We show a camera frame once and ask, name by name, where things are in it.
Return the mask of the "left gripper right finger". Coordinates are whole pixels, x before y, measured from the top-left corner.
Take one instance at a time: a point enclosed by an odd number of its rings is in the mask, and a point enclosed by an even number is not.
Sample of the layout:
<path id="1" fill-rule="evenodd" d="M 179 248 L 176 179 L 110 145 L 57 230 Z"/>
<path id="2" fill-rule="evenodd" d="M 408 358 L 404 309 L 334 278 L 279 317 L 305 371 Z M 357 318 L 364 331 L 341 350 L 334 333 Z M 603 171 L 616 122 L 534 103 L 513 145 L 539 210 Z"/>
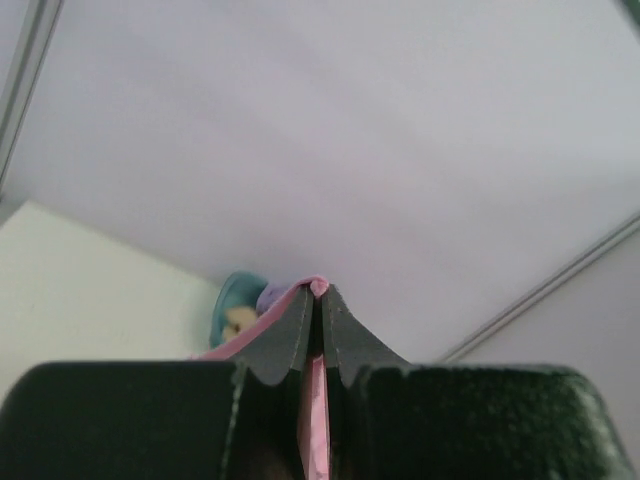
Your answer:
<path id="1" fill-rule="evenodd" d="M 594 385 L 554 365 L 410 363 L 320 300 L 334 479 L 631 479 Z"/>

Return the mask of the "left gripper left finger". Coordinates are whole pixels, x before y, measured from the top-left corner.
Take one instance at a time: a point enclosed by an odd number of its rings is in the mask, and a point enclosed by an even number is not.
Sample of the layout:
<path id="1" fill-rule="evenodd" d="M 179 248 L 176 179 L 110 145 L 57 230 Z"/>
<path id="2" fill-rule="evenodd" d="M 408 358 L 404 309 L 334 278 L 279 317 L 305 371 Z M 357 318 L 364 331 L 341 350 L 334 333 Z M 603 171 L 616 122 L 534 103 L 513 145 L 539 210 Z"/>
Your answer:
<path id="1" fill-rule="evenodd" d="M 228 362 L 48 362 L 1 407 L 5 479 L 223 479 L 240 370 Z"/>

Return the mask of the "pink t shirt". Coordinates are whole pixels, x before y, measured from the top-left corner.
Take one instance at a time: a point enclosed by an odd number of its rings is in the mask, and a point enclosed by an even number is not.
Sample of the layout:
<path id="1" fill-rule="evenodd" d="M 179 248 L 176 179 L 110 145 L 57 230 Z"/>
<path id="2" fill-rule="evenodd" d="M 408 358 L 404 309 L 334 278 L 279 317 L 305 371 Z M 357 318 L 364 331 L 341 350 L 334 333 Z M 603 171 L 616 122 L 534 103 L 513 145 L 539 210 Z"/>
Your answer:
<path id="1" fill-rule="evenodd" d="M 327 380 L 314 310 L 328 291 L 318 275 L 295 282 L 256 324 L 199 355 L 238 367 L 223 479 L 326 479 L 330 475 Z"/>

